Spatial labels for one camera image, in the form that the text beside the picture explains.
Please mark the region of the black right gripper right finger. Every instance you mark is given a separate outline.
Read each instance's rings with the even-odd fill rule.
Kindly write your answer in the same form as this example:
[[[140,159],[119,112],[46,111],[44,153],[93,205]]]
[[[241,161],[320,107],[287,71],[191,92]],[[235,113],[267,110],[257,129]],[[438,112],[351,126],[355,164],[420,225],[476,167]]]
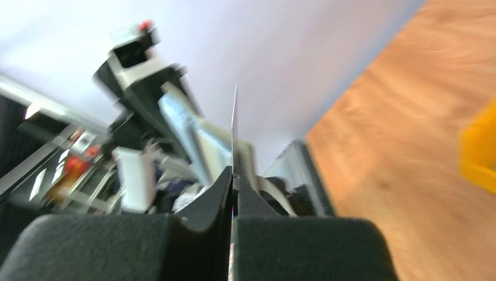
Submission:
[[[397,280],[384,236],[369,220],[289,217],[234,169],[234,280]]]

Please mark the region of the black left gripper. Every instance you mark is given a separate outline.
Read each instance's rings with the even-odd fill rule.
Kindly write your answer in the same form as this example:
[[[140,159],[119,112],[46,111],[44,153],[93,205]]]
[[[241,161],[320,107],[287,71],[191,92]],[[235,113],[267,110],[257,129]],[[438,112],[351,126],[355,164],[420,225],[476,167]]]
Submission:
[[[108,127],[104,152],[118,147],[141,152],[156,143],[167,154],[198,155],[193,124],[198,110],[181,77],[178,67],[161,61],[104,62],[94,79],[124,108]]]

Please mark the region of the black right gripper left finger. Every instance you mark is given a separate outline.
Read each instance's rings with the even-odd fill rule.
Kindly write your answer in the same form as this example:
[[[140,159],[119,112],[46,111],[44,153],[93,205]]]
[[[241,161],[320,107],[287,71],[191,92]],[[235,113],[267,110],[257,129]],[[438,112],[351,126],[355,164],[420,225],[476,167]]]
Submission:
[[[44,215],[20,234],[2,280],[226,280],[232,173],[180,212]]]

